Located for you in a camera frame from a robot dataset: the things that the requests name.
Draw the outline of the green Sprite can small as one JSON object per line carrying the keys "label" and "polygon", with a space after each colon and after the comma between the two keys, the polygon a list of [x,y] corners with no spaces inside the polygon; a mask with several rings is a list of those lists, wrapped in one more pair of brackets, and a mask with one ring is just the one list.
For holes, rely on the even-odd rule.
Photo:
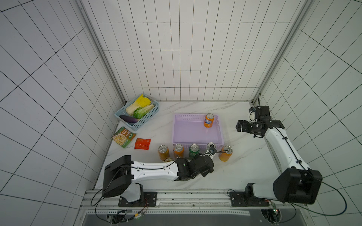
{"label": "green Sprite can small", "polygon": [[189,146],[189,157],[194,158],[197,154],[199,154],[200,148],[198,144],[191,144]]}

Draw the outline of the orange Fanta can front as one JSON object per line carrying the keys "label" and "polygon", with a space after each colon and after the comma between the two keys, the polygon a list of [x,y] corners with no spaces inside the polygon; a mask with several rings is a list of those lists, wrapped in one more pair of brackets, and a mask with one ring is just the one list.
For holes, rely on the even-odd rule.
{"label": "orange Fanta can front", "polygon": [[173,148],[173,154],[175,158],[183,158],[184,157],[184,147],[182,144],[175,144]]}

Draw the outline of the orange fanta can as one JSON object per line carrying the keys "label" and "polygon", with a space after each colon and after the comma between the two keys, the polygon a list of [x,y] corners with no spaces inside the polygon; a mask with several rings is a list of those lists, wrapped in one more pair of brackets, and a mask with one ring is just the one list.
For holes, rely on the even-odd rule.
{"label": "orange fanta can", "polygon": [[175,158],[183,158],[184,157],[184,147],[182,144],[175,144],[173,148],[173,154]]}
{"label": "orange fanta can", "polygon": [[214,122],[214,115],[211,113],[208,113],[205,115],[205,119],[204,119],[204,126],[206,128],[211,128]]}

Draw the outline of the gold top green can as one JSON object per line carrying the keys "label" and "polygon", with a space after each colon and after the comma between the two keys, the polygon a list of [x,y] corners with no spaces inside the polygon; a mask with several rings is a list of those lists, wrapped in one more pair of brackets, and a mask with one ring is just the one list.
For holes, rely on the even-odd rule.
{"label": "gold top green can", "polygon": [[173,158],[171,157],[167,157],[164,159],[164,163],[169,163],[169,162],[172,162],[173,161]]}

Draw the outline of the white Monster can front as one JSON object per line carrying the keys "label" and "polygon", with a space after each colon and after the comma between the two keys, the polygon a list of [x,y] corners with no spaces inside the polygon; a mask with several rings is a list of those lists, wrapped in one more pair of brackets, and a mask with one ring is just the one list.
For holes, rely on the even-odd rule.
{"label": "white Monster can front", "polygon": [[211,148],[216,149],[216,145],[213,142],[209,142],[206,145],[206,150],[210,150]]}

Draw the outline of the orange Schweppes can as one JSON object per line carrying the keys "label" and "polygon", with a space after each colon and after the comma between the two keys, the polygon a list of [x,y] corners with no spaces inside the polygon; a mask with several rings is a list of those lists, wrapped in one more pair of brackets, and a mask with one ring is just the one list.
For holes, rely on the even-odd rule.
{"label": "orange Schweppes can", "polygon": [[222,147],[221,151],[219,152],[219,159],[223,162],[227,162],[231,155],[233,154],[233,149],[231,146],[224,146]]}

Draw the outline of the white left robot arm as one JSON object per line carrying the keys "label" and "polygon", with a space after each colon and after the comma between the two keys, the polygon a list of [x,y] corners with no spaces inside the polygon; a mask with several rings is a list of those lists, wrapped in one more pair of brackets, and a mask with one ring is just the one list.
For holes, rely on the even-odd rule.
{"label": "white left robot arm", "polygon": [[168,163],[141,163],[124,155],[104,168],[102,197],[120,196],[128,202],[137,202],[144,198],[142,181],[188,181],[198,175],[206,177],[213,171],[214,162],[209,155],[177,158]]}

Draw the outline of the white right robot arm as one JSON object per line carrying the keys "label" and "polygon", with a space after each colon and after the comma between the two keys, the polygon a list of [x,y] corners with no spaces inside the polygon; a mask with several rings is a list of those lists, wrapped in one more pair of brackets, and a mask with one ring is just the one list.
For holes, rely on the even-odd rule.
{"label": "white right robot arm", "polygon": [[239,120],[236,130],[252,134],[255,138],[263,138],[280,172],[278,177],[264,183],[249,183],[245,188],[247,198],[300,204],[315,203],[322,175],[319,171],[311,169],[297,153],[281,121]]}

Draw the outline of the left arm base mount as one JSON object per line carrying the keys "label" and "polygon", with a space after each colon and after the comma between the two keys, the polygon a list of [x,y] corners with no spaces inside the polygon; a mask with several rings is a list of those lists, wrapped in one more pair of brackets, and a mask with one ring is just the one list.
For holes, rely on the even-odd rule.
{"label": "left arm base mount", "polygon": [[155,207],[157,192],[144,191],[139,183],[131,184],[119,198],[118,207]]}

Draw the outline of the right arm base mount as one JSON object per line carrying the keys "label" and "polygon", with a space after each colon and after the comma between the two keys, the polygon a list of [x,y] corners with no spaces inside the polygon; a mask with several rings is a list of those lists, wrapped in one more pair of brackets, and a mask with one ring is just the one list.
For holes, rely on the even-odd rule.
{"label": "right arm base mount", "polygon": [[269,207],[269,202],[264,198],[254,196],[253,183],[248,183],[244,191],[229,189],[227,195],[231,200],[232,207]]}

